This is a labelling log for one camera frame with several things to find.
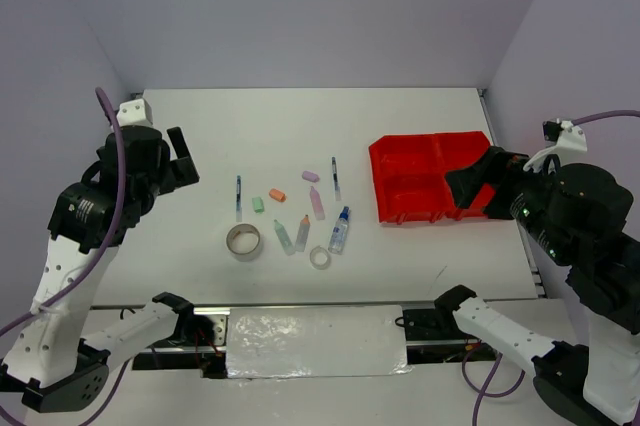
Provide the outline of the green highlighter cap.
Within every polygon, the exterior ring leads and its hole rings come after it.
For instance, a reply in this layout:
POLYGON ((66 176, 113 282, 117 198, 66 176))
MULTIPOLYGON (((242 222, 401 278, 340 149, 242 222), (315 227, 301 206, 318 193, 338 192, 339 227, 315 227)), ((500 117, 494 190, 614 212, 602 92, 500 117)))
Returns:
POLYGON ((265 211, 263 199, 259 196, 252 198, 252 208, 257 214, 262 214, 265 211))

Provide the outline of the orange highlighter cap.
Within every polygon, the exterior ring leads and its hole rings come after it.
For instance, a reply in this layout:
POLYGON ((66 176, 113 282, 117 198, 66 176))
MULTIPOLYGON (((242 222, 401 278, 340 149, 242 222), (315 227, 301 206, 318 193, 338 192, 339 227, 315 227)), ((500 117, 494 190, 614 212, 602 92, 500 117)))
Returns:
POLYGON ((286 200, 286 194, 276 188, 272 188, 269 190, 269 197, 279 203, 282 203, 286 200))

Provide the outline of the green highlighter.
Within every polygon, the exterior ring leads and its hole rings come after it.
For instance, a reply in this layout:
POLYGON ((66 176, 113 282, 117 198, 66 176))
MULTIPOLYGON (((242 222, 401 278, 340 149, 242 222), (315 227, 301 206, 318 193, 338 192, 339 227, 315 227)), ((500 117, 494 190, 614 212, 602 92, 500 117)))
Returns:
POLYGON ((287 256, 291 256, 295 253, 295 247, 290 239, 290 236, 285 226, 278 220, 273 220, 274 231, 279 240, 279 243, 287 256))

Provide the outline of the orange highlighter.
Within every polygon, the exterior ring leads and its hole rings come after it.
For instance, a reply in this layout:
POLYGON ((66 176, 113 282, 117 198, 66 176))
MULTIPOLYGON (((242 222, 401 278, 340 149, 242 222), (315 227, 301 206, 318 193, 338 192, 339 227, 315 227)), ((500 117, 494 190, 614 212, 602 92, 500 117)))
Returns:
POLYGON ((304 252, 310 231, 310 219, 308 215, 305 215, 300 221, 298 233, 295 242, 295 250, 298 252, 304 252))

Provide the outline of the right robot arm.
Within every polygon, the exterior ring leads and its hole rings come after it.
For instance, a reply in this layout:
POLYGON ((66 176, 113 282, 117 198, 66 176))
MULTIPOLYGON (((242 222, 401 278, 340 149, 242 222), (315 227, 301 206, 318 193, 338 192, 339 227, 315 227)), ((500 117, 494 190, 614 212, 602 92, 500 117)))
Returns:
POLYGON ((535 167, 496 146, 445 178, 461 209, 490 186, 485 215, 516 221, 567 269, 567 285, 589 313, 589 341, 539 335, 461 285, 436 299, 436 329, 446 337, 467 333, 516 363, 542 401, 573 424, 632 424, 639 409, 639 243, 624 231, 631 192, 600 167, 563 164, 552 153, 535 167))

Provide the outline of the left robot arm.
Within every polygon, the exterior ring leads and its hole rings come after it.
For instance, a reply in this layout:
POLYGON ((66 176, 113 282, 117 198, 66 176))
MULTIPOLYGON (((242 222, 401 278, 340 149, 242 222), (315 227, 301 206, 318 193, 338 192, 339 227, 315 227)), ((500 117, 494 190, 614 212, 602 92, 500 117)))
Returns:
POLYGON ((189 342, 194 306, 160 293, 105 330, 83 329, 98 286, 128 230, 156 199, 199 180, 180 128, 125 126, 59 196, 49 221, 40 284, 14 346, 1 361, 1 389, 38 413, 88 407, 116 367, 158 341, 189 342))

